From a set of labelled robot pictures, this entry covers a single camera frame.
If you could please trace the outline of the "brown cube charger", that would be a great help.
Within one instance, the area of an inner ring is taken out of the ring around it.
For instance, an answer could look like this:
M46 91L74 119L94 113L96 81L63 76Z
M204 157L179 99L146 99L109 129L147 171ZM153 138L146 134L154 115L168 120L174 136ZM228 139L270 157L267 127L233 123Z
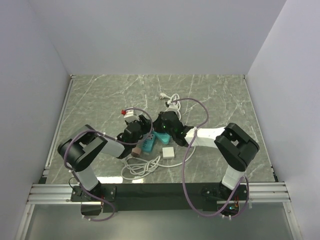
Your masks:
M139 147L135 147L131 150L131 155L135 158L138 158L142 153L142 149Z

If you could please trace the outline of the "white square charger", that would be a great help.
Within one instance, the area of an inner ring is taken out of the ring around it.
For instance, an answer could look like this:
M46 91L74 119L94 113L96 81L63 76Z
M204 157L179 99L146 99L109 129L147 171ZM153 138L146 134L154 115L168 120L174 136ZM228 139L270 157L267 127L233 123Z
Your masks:
M163 159L173 159L175 157L174 148L170 147L163 147L162 148L162 157Z

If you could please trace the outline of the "teal triangular power strip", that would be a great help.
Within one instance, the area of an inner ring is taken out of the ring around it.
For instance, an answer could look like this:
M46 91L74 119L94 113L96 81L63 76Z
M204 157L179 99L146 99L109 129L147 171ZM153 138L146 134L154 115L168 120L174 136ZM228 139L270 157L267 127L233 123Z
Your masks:
M171 139L171 136L167 133L159 133L153 131L154 136L164 145L168 145Z

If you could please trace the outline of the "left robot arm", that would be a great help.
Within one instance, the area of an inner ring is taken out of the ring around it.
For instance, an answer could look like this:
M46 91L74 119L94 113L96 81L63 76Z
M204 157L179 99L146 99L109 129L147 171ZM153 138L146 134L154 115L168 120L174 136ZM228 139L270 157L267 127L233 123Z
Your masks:
M86 124L62 141L57 152L63 158L65 167L83 186L82 195L88 201L94 201L103 197L102 184L91 167L91 163L97 155L104 152L122 160L129 156L132 149L151 131L152 120L142 114L131 122L127 121L126 128L116 136L116 139L108 137Z

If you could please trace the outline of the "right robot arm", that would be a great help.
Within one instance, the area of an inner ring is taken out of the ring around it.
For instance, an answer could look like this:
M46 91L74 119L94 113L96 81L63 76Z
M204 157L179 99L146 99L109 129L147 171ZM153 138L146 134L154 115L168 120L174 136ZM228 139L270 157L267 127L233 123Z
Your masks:
M236 123L219 128L184 125L176 112L160 112L153 122L157 133L166 133L181 147L209 147L220 151L228 167L221 180L219 193L230 200L237 194L237 183L260 150L258 143Z

